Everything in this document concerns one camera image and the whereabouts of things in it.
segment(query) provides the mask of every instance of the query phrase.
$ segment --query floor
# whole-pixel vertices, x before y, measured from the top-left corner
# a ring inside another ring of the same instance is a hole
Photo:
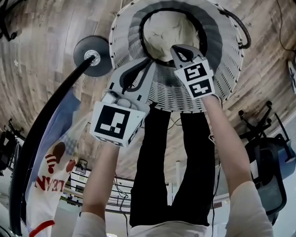
[[[296,47],[296,4],[279,0],[284,18],[282,42]],[[265,103],[273,102],[274,111],[285,121],[295,110],[286,59],[292,53],[279,43],[280,13],[276,0],[219,0],[246,25],[252,46],[245,50],[245,60],[238,85],[224,110],[234,128],[241,133],[245,125],[237,115],[243,109],[247,118],[260,119]],[[22,126],[25,134],[47,100],[61,82],[74,70],[73,51],[76,44],[89,35],[109,37],[110,27],[120,10],[120,0],[29,0],[20,4],[9,17],[11,32],[19,36],[7,42],[0,40],[0,128],[9,118]],[[75,95],[82,110],[89,111],[100,100],[110,74],[91,78],[85,75],[75,85]],[[178,113],[172,115],[176,121]],[[278,127],[274,116],[270,132]],[[143,130],[128,150],[122,150],[117,175],[134,178]],[[80,157],[91,168],[100,153],[101,144],[84,133],[79,143]],[[186,154],[181,126],[168,132],[165,161],[167,181],[174,180],[175,162],[185,165]]]

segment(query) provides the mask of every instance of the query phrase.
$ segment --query chair wheel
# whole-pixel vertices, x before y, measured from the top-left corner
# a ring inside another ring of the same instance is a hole
[[[239,111],[239,116],[243,117],[245,115],[245,112],[243,112],[242,110]]]
[[[12,33],[11,36],[10,36],[11,37],[11,40],[15,39],[17,37],[17,35],[18,34],[16,32]]]

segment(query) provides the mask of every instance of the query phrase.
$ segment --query black pants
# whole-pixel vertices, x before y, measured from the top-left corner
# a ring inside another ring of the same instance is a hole
[[[170,116],[170,112],[152,108],[145,120],[145,136],[131,190],[132,227],[166,221],[209,226],[207,216],[215,182],[215,151],[208,138],[209,125],[203,113],[181,114],[187,168],[173,204],[168,206],[164,156]]]

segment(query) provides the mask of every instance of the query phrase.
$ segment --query white shirt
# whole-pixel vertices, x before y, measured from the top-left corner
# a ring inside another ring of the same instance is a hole
[[[239,185],[230,198],[226,237],[272,237],[272,225],[253,182]],[[130,230],[130,237],[203,237],[207,228],[181,221],[158,225],[140,225]],[[106,237],[104,220],[92,213],[78,217],[73,237]]]

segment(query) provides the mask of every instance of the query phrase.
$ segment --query lamp base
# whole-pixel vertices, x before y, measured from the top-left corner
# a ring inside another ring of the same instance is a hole
[[[74,62],[80,65],[91,55],[95,61],[84,72],[87,76],[99,77],[106,75],[112,69],[108,41],[100,36],[88,36],[79,41],[74,50]]]

